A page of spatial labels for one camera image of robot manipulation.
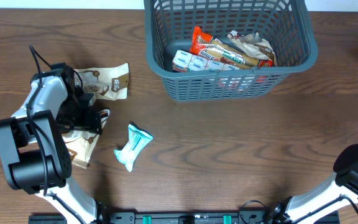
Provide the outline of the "beige rice pouch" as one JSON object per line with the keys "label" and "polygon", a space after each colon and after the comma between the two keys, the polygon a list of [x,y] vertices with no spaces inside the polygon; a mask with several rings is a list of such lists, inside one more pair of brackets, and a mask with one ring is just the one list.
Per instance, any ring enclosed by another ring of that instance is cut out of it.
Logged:
{"label": "beige rice pouch", "polygon": [[72,164],[84,169],[87,168],[100,135],[89,131],[72,130],[62,134],[62,137],[68,149]]}

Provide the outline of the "beige grain pouch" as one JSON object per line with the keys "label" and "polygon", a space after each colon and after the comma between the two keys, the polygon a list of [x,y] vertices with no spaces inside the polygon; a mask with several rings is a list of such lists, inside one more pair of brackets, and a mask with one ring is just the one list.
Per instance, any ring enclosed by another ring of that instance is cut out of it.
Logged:
{"label": "beige grain pouch", "polygon": [[75,69],[83,82],[83,91],[99,100],[124,100],[129,84],[129,64],[110,68]]}
{"label": "beige grain pouch", "polygon": [[242,35],[236,30],[230,31],[227,38],[247,56],[259,60],[269,60],[273,65],[277,65],[277,59],[272,46],[266,40],[261,38],[258,32]]}

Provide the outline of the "teal white snack packet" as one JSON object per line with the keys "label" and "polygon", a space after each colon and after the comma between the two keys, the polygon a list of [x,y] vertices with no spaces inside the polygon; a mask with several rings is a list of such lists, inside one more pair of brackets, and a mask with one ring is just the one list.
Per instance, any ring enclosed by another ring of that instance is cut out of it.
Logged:
{"label": "teal white snack packet", "polygon": [[125,165],[127,171],[132,172],[137,156],[154,137],[133,124],[128,125],[128,132],[127,144],[122,149],[115,149],[114,154],[117,160]]}

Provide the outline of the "multicolour tissue pack box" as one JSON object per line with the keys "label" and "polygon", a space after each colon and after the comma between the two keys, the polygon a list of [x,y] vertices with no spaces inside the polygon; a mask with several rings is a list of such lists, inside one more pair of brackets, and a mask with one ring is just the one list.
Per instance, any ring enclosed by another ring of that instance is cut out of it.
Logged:
{"label": "multicolour tissue pack box", "polygon": [[[225,64],[215,60],[206,59],[201,56],[177,50],[172,60],[172,68],[175,72],[217,72],[225,70],[239,70],[239,67]],[[227,86],[227,89],[235,89],[238,86],[239,91],[244,91],[254,80],[254,76],[219,78],[217,84],[219,87]]]}

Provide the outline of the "dark grey plastic basket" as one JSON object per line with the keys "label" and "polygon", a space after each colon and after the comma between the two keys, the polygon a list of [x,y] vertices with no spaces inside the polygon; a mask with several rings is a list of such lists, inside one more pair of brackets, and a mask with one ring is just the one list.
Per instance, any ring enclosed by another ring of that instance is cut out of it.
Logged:
{"label": "dark grey plastic basket", "polygon": [[[301,0],[145,0],[146,59],[177,101],[251,98],[268,93],[289,74],[310,69],[318,57],[311,19]],[[189,51],[198,26],[231,45],[227,35],[258,33],[275,52],[274,67],[176,72],[177,51]]]}

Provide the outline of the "red orange pasta packet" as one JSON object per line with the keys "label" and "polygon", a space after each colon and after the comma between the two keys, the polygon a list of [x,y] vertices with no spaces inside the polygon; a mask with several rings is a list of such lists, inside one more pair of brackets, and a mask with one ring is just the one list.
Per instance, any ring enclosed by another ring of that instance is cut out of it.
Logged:
{"label": "red orange pasta packet", "polygon": [[248,56],[245,52],[230,47],[220,39],[204,33],[199,26],[194,28],[190,53],[241,69],[274,66],[273,60]]}

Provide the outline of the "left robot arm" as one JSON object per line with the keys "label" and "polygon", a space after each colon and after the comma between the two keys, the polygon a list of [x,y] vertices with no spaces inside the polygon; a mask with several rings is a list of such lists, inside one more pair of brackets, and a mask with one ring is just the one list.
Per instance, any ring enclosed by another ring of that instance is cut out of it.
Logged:
{"label": "left robot arm", "polygon": [[24,104],[0,119],[0,159],[10,188],[51,203],[67,223],[109,223],[103,204],[85,193],[71,175],[62,135],[72,130],[101,134],[93,94],[76,85],[77,72],[65,63],[37,72]]}

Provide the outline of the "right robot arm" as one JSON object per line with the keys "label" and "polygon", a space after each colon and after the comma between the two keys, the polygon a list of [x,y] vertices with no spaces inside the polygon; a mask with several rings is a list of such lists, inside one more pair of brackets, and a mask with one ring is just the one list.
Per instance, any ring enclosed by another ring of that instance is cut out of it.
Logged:
{"label": "right robot arm", "polygon": [[309,192],[280,202],[264,222],[315,223],[351,205],[358,215],[358,144],[345,148],[333,166],[333,174]]}

